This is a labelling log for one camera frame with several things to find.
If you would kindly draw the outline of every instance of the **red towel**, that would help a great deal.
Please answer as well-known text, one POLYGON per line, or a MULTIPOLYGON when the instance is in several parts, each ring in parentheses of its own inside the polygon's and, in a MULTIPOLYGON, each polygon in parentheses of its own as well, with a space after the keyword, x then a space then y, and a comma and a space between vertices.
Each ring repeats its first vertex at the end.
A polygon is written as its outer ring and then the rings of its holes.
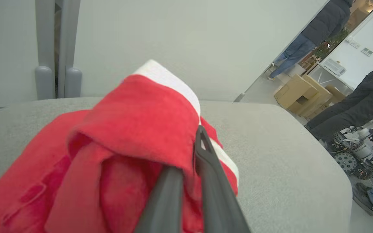
POLYGON ((182 168, 184 232, 203 232, 201 180, 192 165, 202 124, 237 194, 238 169, 199 102, 154 61, 93 110, 45 126, 0 179, 0 232, 133 232, 163 165, 182 168))

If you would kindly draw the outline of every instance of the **dark jacket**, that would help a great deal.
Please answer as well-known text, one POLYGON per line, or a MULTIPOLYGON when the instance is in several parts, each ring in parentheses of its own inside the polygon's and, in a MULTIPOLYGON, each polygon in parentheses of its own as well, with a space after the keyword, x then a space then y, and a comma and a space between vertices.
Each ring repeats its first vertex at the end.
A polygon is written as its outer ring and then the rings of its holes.
POLYGON ((302 31, 302 35, 318 46, 326 38, 338 34, 349 20, 352 1, 330 0, 302 31))

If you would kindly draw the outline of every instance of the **person in black pants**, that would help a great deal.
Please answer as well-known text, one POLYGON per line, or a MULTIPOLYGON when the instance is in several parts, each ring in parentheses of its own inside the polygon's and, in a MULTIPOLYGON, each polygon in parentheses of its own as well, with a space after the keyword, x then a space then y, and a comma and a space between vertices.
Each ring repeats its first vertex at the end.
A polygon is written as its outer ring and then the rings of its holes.
POLYGON ((364 78, 352 94, 309 121, 306 128, 316 139, 330 143, 334 133, 349 126, 360 127, 372 119, 373 72, 364 78))

